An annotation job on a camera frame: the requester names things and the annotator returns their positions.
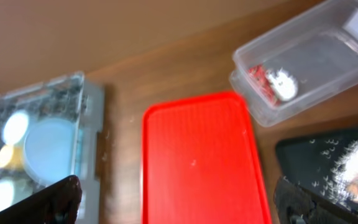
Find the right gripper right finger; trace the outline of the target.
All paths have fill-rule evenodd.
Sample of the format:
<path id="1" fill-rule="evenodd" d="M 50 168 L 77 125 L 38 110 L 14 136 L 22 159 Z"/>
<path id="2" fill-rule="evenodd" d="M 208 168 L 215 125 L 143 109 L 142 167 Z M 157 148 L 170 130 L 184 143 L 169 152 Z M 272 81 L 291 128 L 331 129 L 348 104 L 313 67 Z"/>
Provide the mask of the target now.
<path id="1" fill-rule="evenodd" d="M 280 224 L 348 224 L 358 217 L 283 177 L 277 180 L 273 201 Z"/>

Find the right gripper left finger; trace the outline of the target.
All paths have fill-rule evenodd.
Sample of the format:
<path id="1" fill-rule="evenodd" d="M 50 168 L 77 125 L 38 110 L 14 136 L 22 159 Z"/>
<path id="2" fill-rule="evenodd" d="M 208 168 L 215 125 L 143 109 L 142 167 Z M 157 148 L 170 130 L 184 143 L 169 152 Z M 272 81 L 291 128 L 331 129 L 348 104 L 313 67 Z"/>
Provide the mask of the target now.
<path id="1" fill-rule="evenodd" d="M 75 175 L 46 187 L 0 212 L 0 224 L 75 224 L 82 189 Z"/>

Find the light blue plate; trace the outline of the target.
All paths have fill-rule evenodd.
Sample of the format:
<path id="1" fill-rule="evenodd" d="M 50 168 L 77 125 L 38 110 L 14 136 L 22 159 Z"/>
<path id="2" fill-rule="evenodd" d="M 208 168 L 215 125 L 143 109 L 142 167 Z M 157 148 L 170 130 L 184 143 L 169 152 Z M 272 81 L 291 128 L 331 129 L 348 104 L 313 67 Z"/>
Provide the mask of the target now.
<path id="1" fill-rule="evenodd" d="M 45 118 L 35 123 L 24 141 L 24 170 L 36 183 L 52 185 L 73 171 L 76 123 Z"/>

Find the yellow plastic cup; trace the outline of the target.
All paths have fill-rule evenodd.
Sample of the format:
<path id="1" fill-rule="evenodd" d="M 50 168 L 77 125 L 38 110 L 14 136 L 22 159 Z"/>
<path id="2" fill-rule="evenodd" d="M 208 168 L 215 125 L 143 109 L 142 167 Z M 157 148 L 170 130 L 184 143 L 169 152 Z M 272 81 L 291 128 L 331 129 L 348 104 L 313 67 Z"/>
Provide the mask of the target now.
<path id="1" fill-rule="evenodd" d="M 23 148 L 4 145 L 0 149 L 0 169 L 23 170 Z"/>

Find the white napkin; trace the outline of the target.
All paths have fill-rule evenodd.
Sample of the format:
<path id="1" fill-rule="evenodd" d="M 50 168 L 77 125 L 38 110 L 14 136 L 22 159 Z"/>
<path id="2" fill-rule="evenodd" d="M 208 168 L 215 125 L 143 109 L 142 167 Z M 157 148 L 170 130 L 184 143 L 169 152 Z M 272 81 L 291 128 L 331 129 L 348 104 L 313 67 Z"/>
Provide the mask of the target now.
<path id="1" fill-rule="evenodd" d="M 280 101 L 290 101 L 298 94 L 297 80 L 285 69 L 267 70 L 265 76 Z"/>

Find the red snack wrapper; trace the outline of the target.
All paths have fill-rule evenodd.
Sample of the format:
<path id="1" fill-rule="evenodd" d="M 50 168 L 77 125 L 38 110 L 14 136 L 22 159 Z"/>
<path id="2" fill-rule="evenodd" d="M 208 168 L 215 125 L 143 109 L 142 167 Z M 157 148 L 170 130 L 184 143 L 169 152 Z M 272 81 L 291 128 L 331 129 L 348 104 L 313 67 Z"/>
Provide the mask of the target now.
<path id="1" fill-rule="evenodd" d="M 277 106 L 280 104 L 267 79 L 267 70 L 262 65 L 248 69 L 248 74 L 256 82 L 257 88 L 271 105 Z"/>

